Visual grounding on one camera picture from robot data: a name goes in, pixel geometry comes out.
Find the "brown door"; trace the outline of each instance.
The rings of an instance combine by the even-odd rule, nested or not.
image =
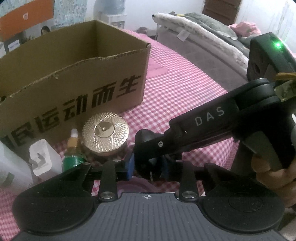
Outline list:
[[[202,13],[230,25],[235,22],[240,2],[241,0],[206,0]]]

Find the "blue patterned wallpaper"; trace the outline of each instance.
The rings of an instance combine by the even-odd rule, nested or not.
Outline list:
[[[0,4],[0,17],[33,0],[4,0]],[[87,0],[55,0],[54,24],[62,27],[84,21]]]

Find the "screw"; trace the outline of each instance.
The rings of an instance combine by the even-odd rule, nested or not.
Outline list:
[[[102,192],[101,194],[100,194],[100,197],[101,198],[103,198],[103,199],[111,199],[111,198],[113,198],[115,195],[114,195],[114,193],[113,192]]]
[[[193,191],[185,191],[182,193],[182,196],[191,199],[197,197],[197,194]]]

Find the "gold container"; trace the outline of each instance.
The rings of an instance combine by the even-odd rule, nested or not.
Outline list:
[[[103,112],[89,118],[82,129],[85,146],[99,156],[120,151],[128,138],[128,124],[118,114]]]

